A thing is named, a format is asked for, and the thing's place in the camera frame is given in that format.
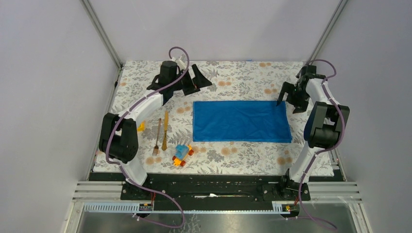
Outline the blue cloth napkin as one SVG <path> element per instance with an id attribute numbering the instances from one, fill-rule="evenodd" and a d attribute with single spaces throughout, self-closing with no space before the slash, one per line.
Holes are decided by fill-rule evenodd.
<path id="1" fill-rule="evenodd" d="M 194 142 L 292 142 L 283 101 L 195 101 L 192 128 Z"/>

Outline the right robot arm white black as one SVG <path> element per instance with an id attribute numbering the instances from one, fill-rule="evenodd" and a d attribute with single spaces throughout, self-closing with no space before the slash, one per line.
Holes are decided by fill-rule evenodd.
<path id="1" fill-rule="evenodd" d="M 304 65 L 295 84 L 284 82 L 276 104 L 283 99 L 294 107 L 293 113 L 303 113 L 313 103 L 303 130 L 303 149 L 277 185 L 284 200 L 300 199 L 309 194 L 307 182 L 321 154 L 335 149 L 342 141 L 350 109 L 339 104 L 330 93 L 328 77 L 317 74 L 314 65 Z"/>

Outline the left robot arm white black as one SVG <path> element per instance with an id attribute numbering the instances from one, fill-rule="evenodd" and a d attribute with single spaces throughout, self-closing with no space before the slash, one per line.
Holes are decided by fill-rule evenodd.
<path id="1" fill-rule="evenodd" d="M 149 197 L 151 187 L 145 183 L 147 172 L 136 157 L 139 149 L 137 127 L 170 100 L 176 91 L 185 96 L 211 86 L 196 64 L 181 61 L 162 62 L 160 72 L 146 88 L 141 99 L 118 114 L 103 117 L 99 150 L 109 164 L 117 165 L 126 181 L 133 184 L 132 193 L 140 200 Z"/>

